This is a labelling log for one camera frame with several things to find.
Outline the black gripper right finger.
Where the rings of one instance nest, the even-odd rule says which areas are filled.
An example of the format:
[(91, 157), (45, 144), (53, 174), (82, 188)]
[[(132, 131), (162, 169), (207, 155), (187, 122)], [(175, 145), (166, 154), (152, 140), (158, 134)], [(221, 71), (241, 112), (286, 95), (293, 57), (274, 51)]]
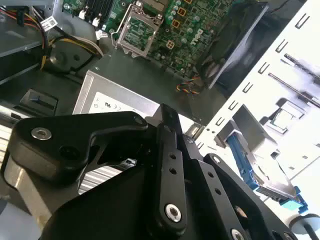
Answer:
[(177, 127), (186, 185), (187, 229), (184, 240), (273, 240), (260, 203), (234, 178), (222, 174), (218, 156), (202, 157), (198, 148)]

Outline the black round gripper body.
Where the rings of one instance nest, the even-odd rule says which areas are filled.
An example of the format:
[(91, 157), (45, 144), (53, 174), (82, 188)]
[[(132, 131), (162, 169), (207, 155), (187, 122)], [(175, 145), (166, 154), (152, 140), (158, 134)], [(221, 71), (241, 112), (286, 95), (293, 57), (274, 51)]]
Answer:
[[(273, 240), (295, 235), (230, 169), (222, 174), (260, 203)], [(184, 240), (188, 226), (184, 168), (137, 166), (61, 206), (41, 234), (43, 240)]]

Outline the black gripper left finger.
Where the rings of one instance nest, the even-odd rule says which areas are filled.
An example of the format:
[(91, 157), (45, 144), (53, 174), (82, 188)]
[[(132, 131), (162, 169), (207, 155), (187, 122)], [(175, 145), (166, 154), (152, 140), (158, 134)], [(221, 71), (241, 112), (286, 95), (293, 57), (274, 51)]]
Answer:
[(9, 140), (9, 183), (46, 223), (67, 202), (139, 166), (183, 169), (177, 112), (153, 125), (133, 111), (27, 118)]

